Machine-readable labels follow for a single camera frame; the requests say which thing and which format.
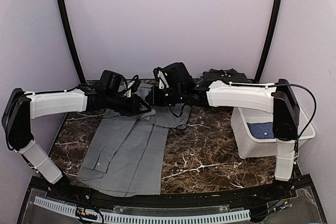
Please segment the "black right frame post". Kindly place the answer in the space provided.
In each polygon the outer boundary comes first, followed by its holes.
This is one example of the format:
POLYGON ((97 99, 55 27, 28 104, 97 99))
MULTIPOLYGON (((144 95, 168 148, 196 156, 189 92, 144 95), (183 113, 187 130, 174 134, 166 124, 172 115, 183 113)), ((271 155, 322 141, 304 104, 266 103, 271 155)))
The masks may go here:
POLYGON ((270 48, 271 48, 271 44, 272 44, 272 40, 274 37, 274 33, 275 33, 275 29, 276 29, 276 24, 277 24, 277 20, 278 20, 278 15, 279 15, 279 11, 280 11, 280 4, 281 4, 281 0, 274 0, 273 5, 272 5, 272 10, 271 10, 271 15, 270 15, 270 20, 269 20, 269 25, 268 25, 268 29, 267 29, 267 33, 266 33, 266 37, 265 37, 265 42, 264 42, 264 46, 263 46, 263 50, 261 52, 261 56, 259 59, 259 64, 256 70, 256 74, 254 77, 254 82, 255 83, 259 83, 265 66, 266 66, 266 62, 268 59, 268 55, 270 52, 270 48))

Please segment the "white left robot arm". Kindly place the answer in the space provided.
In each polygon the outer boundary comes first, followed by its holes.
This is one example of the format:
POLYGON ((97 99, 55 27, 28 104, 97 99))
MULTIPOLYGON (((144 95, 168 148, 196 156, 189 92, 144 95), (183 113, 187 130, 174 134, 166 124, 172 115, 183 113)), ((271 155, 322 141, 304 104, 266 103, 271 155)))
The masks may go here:
POLYGON ((151 107, 131 88, 115 91, 97 83, 79 85, 59 91, 24 91, 15 88, 2 115, 7 148, 20 154, 48 183, 63 201, 74 197, 74 189, 65 181, 66 175, 51 160, 33 134, 35 120, 76 112, 108 109, 121 116, 135 116, 151 111, 151 107))

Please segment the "black front rail base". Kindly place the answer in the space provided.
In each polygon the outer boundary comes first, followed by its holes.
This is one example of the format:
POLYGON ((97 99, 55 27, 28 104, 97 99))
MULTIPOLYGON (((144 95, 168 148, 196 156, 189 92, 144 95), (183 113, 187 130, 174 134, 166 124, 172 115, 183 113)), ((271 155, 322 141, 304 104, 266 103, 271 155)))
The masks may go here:
POLYGON ((76 207, 113 210, 116 206, 137 208, 201 208, 224 206, 249 210, 250 220, 236 223, 326 223, 315 186, 309 175, 298 175, 286 184, 267 184, 245 189, 196 194, 112 197, 94 189, 71 186, 67 198, 39 177, 33 177, 19 212, 18 223, 89 223, 34 205, 36 196, 74 204, 76 207))

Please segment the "blue checkered shirt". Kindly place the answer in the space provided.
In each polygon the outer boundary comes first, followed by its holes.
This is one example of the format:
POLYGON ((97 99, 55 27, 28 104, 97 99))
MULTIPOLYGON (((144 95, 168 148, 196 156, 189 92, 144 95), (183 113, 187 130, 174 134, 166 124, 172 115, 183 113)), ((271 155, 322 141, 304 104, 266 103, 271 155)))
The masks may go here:
POLYGON ((273 123, 248 123, 247 124, 251 135, 259 140, 274 139, 273 123))

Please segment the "white plastic bin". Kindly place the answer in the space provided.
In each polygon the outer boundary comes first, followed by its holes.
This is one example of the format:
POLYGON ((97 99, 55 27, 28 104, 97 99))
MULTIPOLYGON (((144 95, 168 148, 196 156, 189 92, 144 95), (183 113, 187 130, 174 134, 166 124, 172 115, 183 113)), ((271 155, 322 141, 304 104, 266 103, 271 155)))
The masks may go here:
POLYGON ((294 147, 294 141, 279 141, 278 139, 259 140, 254 138, 247 126, 248 123, 273 123, 273 115, 259 110, 234 108, 231 117, 231 127, 238 147, 238 155, 243 158, 283 156, 282 152, 294 147))

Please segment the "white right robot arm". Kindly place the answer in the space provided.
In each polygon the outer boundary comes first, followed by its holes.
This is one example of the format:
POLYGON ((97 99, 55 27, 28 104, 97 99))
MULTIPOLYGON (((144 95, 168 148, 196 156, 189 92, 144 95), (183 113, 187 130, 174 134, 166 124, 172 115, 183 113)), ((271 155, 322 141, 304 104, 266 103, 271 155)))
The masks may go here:
POLYGON ((268 188, 273 200, 288 191, 298 148, 315 137, 312 117, 301 109, 285 79, 277 83, 224 83, 201 79, 198 83, 170 83, 153 87, 146 96, 153 106, 184 103, 198 107, 233 108, 231 127, 241 158, 276 157, 274 184, 268 188))

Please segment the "black frame post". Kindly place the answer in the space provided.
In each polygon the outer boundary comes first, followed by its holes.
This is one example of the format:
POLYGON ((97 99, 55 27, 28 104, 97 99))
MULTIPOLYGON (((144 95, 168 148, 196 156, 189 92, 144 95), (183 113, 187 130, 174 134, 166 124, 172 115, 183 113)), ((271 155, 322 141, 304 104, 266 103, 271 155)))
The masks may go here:
POLYGON ((279 11, 280 11, 280 4, 281 4, 281 0, 274 0, 273 5, 272 5, 272 10, 271 10, 271 15, 270 15, 270 20, 269 20, 269 25, 268 25, 268 29, 267 29, 267 33, 266 33, 266 37, 265 37, 265 42, 264 42, 264 46, 263 46, 263 50, 261 52, 261 56, 259 59, 259 64, 256 70, 256 74, 254 77, 254 82, 255 83, 259 83, 265 66, 266 66, 266 62, 268 59, 268 55, 270 52, 270 48, 271 48, 271 44, 272 44, 272 40, 274 37, 274 33, 275 33, 275 29, 276 29, 276 24, 277 24, 277 20, 278 20, 278 15, 279 15, 279 11))
POLYGON ((85 79, 82 65, 80 63, 80 59, 77 53, 74 37, 71 31, 70 21, 69 21, 69 17, 67 13, 65 0, 57 0, 57 4, 58 4, 58 9, 59 9, 59 14, 60 14, 63 30, 66 36, 66 41, 67 41, 68 48, 70 51, 71 59, 75 67, 79 82, 83 84, 86 82, 86 79, 85 79))

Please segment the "black striped folded shirt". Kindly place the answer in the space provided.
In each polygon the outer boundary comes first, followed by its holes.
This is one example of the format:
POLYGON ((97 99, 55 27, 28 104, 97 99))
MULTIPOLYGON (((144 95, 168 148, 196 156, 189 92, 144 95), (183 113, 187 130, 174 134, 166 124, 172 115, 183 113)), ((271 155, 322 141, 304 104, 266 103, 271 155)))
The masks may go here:
POLYGON ((208 81, 221 80, 224 83, 237 82, 237 83, 250 83, 250 80, 244 73, 237 72, 231 68, 228 70, 210 69, 203 72, 203 79, 208 81))

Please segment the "black left frame post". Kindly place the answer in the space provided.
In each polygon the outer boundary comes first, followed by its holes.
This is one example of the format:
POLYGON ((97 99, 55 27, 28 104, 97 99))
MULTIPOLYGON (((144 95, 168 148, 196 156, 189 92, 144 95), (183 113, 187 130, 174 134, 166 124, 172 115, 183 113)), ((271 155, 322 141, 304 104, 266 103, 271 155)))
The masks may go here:
POLYGON ((74 37, 71 31, 70 21, 69 21, 69 17, 67 13, 65 0, 57 0, 57 4, 58 4, 58 9, 59 9, 59 14, 60 14, 63 30, 66 36, 66 41, 67 41, 68 48, 70 51, 71 59, 75 67, 79 82, 83 84, 86 82, 86 79, 85 79, 82 65, 80 63, 80 59, 77 53, 74 37))

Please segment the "grey long sleeve shirt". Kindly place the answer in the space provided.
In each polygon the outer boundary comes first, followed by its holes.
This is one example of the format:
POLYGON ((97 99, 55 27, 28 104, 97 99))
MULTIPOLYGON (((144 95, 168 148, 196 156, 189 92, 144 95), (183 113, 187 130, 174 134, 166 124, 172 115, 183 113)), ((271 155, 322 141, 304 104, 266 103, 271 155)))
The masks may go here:
POLYGON ((115 197, 158 195, 169 129, 184 129, 190 106, 154 107, 137 116, 107 111, 98 126, 76 181, 115 197))

